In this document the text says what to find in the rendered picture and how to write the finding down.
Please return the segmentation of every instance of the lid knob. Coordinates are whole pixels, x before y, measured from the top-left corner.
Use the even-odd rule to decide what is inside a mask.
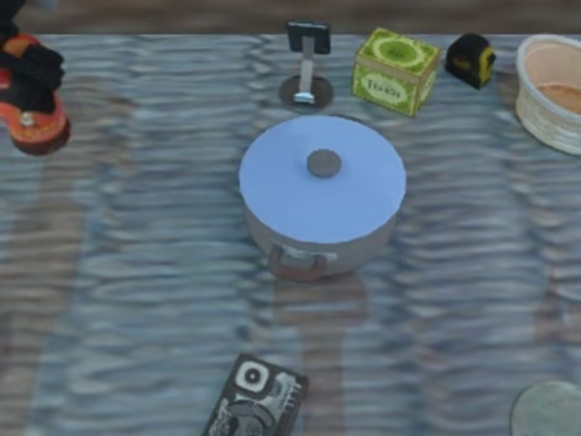
[[[341,169],[341,158],[331,150],[316,150],[307,159],[307,169],[317,177],[332,177]]]

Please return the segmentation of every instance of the white basket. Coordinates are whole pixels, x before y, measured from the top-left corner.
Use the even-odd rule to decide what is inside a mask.
[[[551,84],[581,89],[581,42],[557,35],[530,36],[518,48],[517,71],[517,115],[523,126],[546,145],[581,154],[581,114],[538,90]]]

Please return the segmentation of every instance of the black and yellow tape measure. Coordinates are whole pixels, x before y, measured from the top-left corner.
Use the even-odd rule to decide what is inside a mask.
[[[497,56],[482,35],[465,34],[457,39],[446,54],[446,69],[456,78],[480,89],[490,81]]]

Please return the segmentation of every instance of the round stand base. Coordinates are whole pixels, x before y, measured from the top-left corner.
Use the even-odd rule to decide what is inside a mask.
[[[329,81],[323,77],[313,77],[312,94],[315,96],[314,104],[295,103],[294,95],[299,91],[300,77],[295,75],[285,80],[279,91],[282,103],[293,111],[309,114],[318,112],[327,107],[333,101],[333,87]]]

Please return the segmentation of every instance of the green box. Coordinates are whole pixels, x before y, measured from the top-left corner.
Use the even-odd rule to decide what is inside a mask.
[[[440,55],[439,47],[376,29],[357,52],[353,93],[413,116],[436,81]]]

